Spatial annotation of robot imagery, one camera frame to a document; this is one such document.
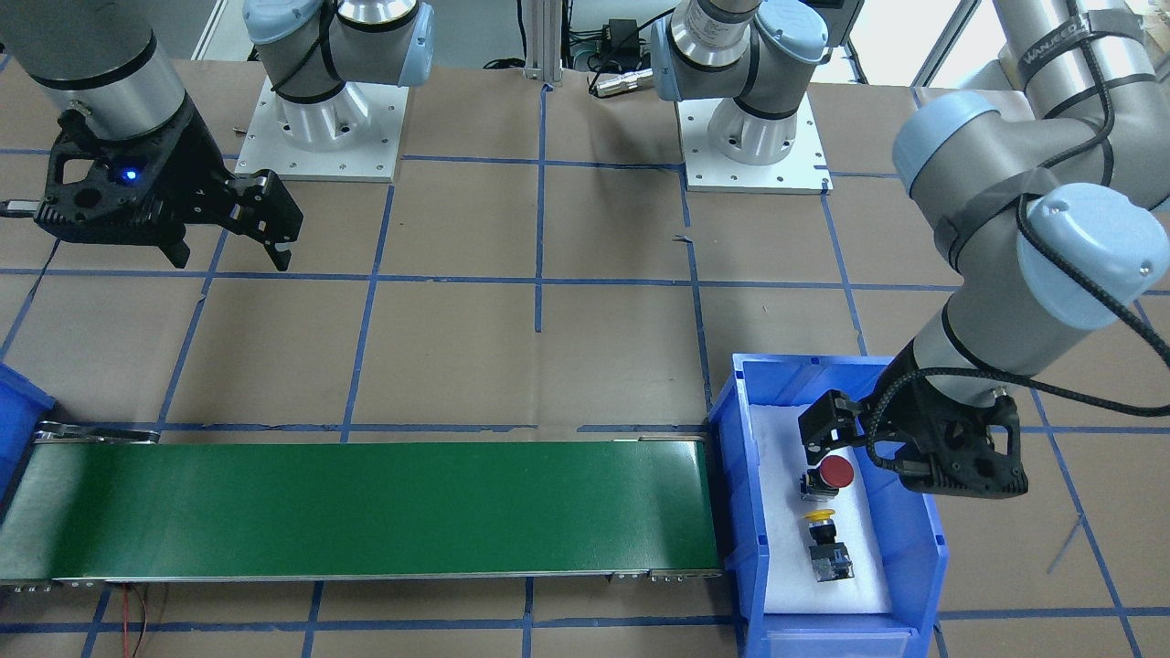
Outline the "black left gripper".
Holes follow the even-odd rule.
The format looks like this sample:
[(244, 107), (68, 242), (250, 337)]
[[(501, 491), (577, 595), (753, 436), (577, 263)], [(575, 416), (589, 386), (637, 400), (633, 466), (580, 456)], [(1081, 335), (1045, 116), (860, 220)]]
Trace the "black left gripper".
[(990, 385), (984, 388), (990, 407), (973, 407), (934, 388), (929, 378), (941, 376), (1020, 382), (1002, 371), (892, 364), (862, 405), (828, 390), (803, 410), (798, 429), (806, 465), (863, 445), (870, 462), (895, 473), (907, 491), (983, 499), (1026, 494), (1016, 400)]

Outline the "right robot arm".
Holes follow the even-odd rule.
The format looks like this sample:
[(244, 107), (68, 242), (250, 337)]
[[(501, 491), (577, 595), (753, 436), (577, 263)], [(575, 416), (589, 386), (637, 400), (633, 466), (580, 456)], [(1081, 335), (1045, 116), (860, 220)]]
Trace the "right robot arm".
[[(422, 85), (424, 1), (247, 1), (277, 128), (305, 153), (373, 133), (360, 84)], [(5, 200), (68, 244), (160, 249), (183, 268), (190, 225), (218, 225), (288, 270), (303, 212), (271, 167), (232, 174), (154, 30), (121, 1), (5, 1), (4, 46), (51, 100), (58, 137), (37, 200)]]

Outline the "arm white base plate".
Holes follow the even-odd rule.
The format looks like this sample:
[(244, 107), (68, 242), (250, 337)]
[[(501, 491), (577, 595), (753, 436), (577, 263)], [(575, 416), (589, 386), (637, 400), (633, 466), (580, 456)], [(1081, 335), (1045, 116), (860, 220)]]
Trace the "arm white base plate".
[(297, 104), (264, 83), (235, 174), (263, 167), (284, 181), (394, 179), (410, 89), (350, 82), (333, 100)]
[(749, 117), (737, 126), (728, 122), (722, 136), (713, 128), (720, 100), (679, 101), (675, 107), (690, 190), (819, 196), (835, 187), (807, 97), (779, 129), (757, 129), (760, 119)]

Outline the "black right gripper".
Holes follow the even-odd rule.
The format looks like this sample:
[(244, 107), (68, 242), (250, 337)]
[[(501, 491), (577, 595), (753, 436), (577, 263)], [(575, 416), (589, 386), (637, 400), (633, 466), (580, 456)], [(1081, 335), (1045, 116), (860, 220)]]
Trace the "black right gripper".
[(70, 244), (154, 247), (184, 268), (186, 225), (219, 225), (288, 270), (303, 212), (271, 167), (229, 173), (190, 96), (160, 126), (130, 139), (99, 139), (85, 121), (75, 109), (58, 116), (39, 228)]

